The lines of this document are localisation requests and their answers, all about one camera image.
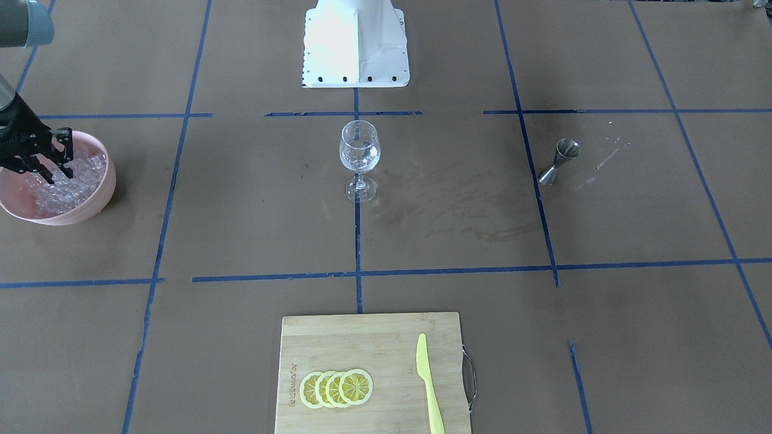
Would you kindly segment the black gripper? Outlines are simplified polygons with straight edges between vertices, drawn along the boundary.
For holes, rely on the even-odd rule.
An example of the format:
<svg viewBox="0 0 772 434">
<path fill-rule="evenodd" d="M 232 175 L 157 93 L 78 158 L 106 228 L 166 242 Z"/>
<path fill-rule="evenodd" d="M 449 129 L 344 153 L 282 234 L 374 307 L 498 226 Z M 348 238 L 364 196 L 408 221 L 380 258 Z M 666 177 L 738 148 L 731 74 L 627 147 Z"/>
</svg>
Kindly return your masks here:
<svg viewBox="0 0 772 434">
<path fill-rule="evenodd" d="M 8 106 L 2 109 L 1 165 L 18 174 L 27 172 L 40 175 L 48 184 L 54 184 L 49 169 L 37 159 L 38 154 L 49 157 L 51 140 L 52 160 L 69 180 L 74 178 L 72 168 L 66 166 L 74 159 L 74 141 L 72 129 L 63 127 L 50 130 L 39 120 L 21 96 L 13 97 Z"/>
</svg>

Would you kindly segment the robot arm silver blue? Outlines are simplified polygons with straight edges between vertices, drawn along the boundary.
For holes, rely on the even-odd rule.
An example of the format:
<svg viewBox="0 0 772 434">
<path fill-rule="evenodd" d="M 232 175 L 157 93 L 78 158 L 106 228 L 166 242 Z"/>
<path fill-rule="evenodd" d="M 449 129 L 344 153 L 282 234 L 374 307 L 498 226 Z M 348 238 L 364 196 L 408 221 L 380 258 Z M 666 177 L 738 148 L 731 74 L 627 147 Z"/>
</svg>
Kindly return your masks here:
<svg viewBox="0 0 772 434">
<path fill-rule="evenodd" d="M 1 46 L 18 48 L 44 46 L 52 42 L 54 24 L 47 9 L 37 1 L 1 2 Z M 72 129 L 50 129 L 44 124 L 16 88 L 1 77 L 1 165 L 23 175 L 39 175 L 48 184 L 54 178 L 39 156 L 55 164 L 68 179 L 74 171 L 67 163 L 74 159 Z"/>
</svg>

